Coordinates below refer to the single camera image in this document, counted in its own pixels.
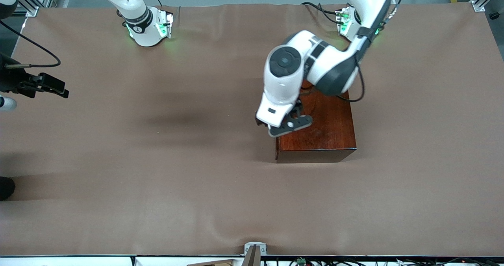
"brown table cover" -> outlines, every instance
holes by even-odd
[[[358,150],[338,164],[274,164],[254,121],[286,36],[345,47],[315,9],[182,8],[153,48],[120,24],[115,9],[28,19],[63,61],[29,72],[70,98],[16,95],[0,114],[0,172],[17,184],[0,203],[0,255],[232,254],[247,241],[282,255],[502,255],[504,65],[485,13],[401,6],[362,63]],[[15,58],[52,62],[24,40]]]

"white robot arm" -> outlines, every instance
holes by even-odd
[[[311,125],[311,117],[301,115],[299,90],[303,79],[327,96],[343,94],[355,80],[364,54],[383,28],[391,0],[349,1],[349,11],[335,13],[341,24],[340,34],[351,41],[346,51],[339,51],[304,30],[287,38],[268,55],[256,120],[258,125],[268,127],[270,136]]]
[[[126,21],[131,38],[143,47],[152,47],[171,37],[173,14],[147,7],[144,0],[108,0]]]

